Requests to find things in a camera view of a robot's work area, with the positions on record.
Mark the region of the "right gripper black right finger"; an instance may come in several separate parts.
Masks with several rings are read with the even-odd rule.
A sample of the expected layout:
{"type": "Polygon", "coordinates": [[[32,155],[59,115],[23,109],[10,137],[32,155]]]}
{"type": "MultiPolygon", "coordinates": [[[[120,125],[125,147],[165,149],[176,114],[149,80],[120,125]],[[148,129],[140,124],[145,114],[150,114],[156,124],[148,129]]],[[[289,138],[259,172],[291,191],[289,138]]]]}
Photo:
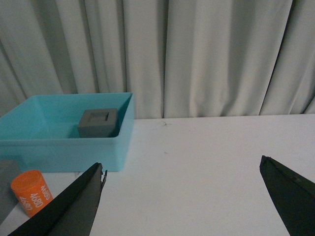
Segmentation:
{"type": "Polygon", "coordinates": [[[291,236],[315,234],[315,184],[275,159],[259,165],[271,200],[291,236]]]}

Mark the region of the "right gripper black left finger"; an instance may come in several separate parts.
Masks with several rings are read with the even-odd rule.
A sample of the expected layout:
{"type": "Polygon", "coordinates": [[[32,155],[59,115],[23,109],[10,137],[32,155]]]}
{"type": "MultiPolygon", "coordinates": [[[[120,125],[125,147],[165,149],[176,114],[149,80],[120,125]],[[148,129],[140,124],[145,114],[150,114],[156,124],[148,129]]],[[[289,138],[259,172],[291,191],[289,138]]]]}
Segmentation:
{"type": "Polygon", "coordinates": [[[95,163],[11,236],[88,236],[99,206],[107,172],[95,163]]]}

